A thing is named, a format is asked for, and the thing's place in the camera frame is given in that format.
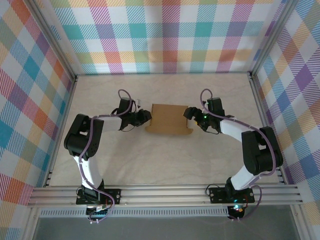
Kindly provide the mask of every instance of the robotic arm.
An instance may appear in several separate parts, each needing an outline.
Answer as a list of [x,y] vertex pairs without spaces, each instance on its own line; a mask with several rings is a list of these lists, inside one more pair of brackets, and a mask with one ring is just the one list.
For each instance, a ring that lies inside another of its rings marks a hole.
[[[95,154],[98,151],[102,133],[122,131],[128,125],[139,127],[152,118],[149,111],[140,109],[139,101],[133,99],[131,101],[132,103],[129,98],[121,98],[119,107],[112,111],[113,116],[94,118],[92,132],[90,132],[92,118],[78,114],[65,137],[64,148],[73,156],[80,172],[82,172],[82,185],[81,189],[77,191],[76,204],[87,205],[88,215],[104,210],[107,204],[112,204],[111,200],[101,192],[111,195],[115,204],[120,203],[121,189],[105,189]],[[89,146],[86,152],[79,159],[88,142]]]
[[[90,118],[87,115],[78,114],[66,135],[64,147],[77,162],[82,176],[82,185],[77,191],[76,204],[87,205],[88,215],[104,210],[107,204],[112,204],[108,195],[115,200],[114,204],[120,203],[121,189],[105,189],[104,180],[100,176],[94,157],[98,151],[102,133],[123,130],[128,125],[139,127],[152,118],[151,113],[140,109],[139,105],[139,101],[121,98],[119,107],[111,113],[115,115]],[[275,156],[275,166],[279,167],[283,164],[274,131],[268,126],[254,130],[237,122],[234,116],[226,116],[221,99],[218,97],[207,99],[202,106],[213,115],[196,107],[187,108],[183,115],[189,120],[194,119],[204,132],[211,127],[218,134],[226,134],[240,141],[244,162],[239,172],[227,179],[225,187],[209,188],[210,202],[253,203],[255,199],[251,187],[255,181],[272,171],[274,167],[269,147],[272,148]]]
[[[189,120],[193,118],[204,132],[207,132],[207,129],[211,127],[215,129],[218,134],[226,134],[240,141],[242,143],[244,163],[238,173],[228,178],[224,190],[222,191],[220,189],[218,191],[220,192],[220,196],[218,198],[212,197],[211,202],[213,203],[213,201],[217,199],[222,203],[221,200],[224,198],[226,203],[241,203],[244,195],[248,196],[248,198],[252,196],[252,194],[250,194],[252,191],[250,188],[254,183],[263,175],[272,171],[273,159],[271,150],[260,133],[233,121],[235,120],[234,116],[225,115],[219,97],[211,97],[203,103],[209,112],[228,119],[215,117],[196,107],[187,108],[184,112],[184,116]],[[271,144],[272,151],[275,155],[276,167],[281,166],[283,164],[283,157],[273,129],[267,126],[262,127],[259,130],[263,132]]]

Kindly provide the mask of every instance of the plaid wall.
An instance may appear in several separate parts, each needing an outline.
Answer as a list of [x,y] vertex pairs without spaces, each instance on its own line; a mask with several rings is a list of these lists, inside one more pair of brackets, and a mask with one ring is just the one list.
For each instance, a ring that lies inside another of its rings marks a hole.
[[23,0],[0,1],[0,239],[17,239],[40,187],[71,80]]
[[122,74],[246,72],[285,0],[37,2],[77,73]]
[[260,94],[320,239],[320,0],[300,0],[258,73]]

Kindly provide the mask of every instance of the aluminum rail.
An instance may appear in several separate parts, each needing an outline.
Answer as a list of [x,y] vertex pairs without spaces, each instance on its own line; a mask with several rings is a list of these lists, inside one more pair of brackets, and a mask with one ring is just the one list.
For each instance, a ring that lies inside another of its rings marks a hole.
[[[302,198],[296,185],[260,184],[261,205],[300,205]],[[207,184],[190,185],[114,185],[109,189],[121,189],[120,204],[116,207],[200,207],[230,206],[230,203],[210,203],[205,195]],[[29,207],[79,207],[76,205],[77,186],[47,186],[35,188]],[[260,191],[253,189],[258,199]]]

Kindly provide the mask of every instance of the colorful checkered pattern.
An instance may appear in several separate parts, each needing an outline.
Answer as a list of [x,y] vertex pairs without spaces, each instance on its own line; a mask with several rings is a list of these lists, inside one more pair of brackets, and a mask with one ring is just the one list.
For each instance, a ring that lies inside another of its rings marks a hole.
[[258,73],[286,175],[320,239],[320,1],[300,0]]
[[40,187],[71,80],[23,0],[0,1],[0,239],[17,239]]
[[246,72],[282,4],[50,0],[45,7],[41,1],[80,74]]
[[256,54],[255,54],[255,56],[253,58],[253,61],[251,63],[250,71],[253,69],[253,67],[257,63],[257,59],[260,56],[260,53],[261,53],[262,49],[264,49],[264,47],[266,46],[266,43],[270,38],[270,34],[272,33],[272,31],[274,29],[274,26],[275,26],[276,22],[278,21],[278,19],[279,19],[281,13],[282,13],[287,1],[288,0],[281,0],[281,3],[279,5],[278,9],[276,10],[276,12],[275,12],[275,14],[273,16],[273,19],[272,19],[267,31],[265,32],[265,35],[264,35],[261,43],[260,43],[259,49],[256,51]]

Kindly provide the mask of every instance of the black bracket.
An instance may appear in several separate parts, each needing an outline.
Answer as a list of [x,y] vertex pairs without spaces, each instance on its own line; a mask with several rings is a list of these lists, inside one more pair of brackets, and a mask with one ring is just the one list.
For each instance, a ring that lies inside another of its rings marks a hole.
[[[136,102],[134,100],[132,100],[132,104],[134,104],[135,108],[137,108]],[[128,109],[129,106],[130,106],[130,99],[121,98],[119,107],[113,111],[116,112],[116,114],[121,114],[124,111],[126,111],[126,109]],[[152,118],[151,113],[147,110],[140,109],[138,112],[131,112],[131,111],[132,111],[132,106],[129,109],[129,112],[120,116],[120,118],[122,119],[122,122],[119,130],[123,130],[129,124],[134,127],[139,127]]]
[[209,197],[211,204],[249,204],[255,202],[255,196],[251,188],[237,191],[232,197],[228,197],[225,187],[209,188]]
[[[208,110],[216,115],[233,118],[232,115],[225,115],[225,110],[222,107],[222,102],[219,97],[209,98],[207,99],[208,102]],[[221,133],[220,122],[222,121],[221,118],[215,117],[210,115],[209,113],[203,113],[201,109],[196,107],[188,107],[185,111],[183,116],[189,120],[194,118],[196,124],[203,130],[207,131],[208,127],[212,127],[218,133]]]
[[[282,157],[275,132],[269,126],[260,128],[260,131],[265,134],[271,143],[275,155],[276,167],[281,166],[284,159]],[[262,172],[271,171],[273,167],[272,155],[262,136],[256,131],[245,131],[241,134],[241,138],[243,162],[248,172],[256,176]],[[265,149],[260,149],[259,145],[265,146]]]
[[[115,188],[108,189],[108,188],[105,188],[102,191],[107,193],[107,194],[110,194],[113,197],[114,203],[116,205],[120,204],[121,189],[115,189]],[[112,204],[111,199],[106,197],[105,195],[100,194],[100,197],[101,197],[100,203],[97,203],[96,200],[84,195],[83,190],[80,188],[77,191],[77,198],[76,198],[75,204],[76,205],[100,205],[100,204],[106,204],[106,203],[108,205]]]
[[[64,148],[67,149],[71,156],[79,156],[85,149],[90,135],[91,118],[84,114],[78,114],[64,139]],[[83,155],[83,159],[87,161],[93,157],[99,147],[101,133],[104,121],[100,119],[93,120],[92,140],[89,148]]]

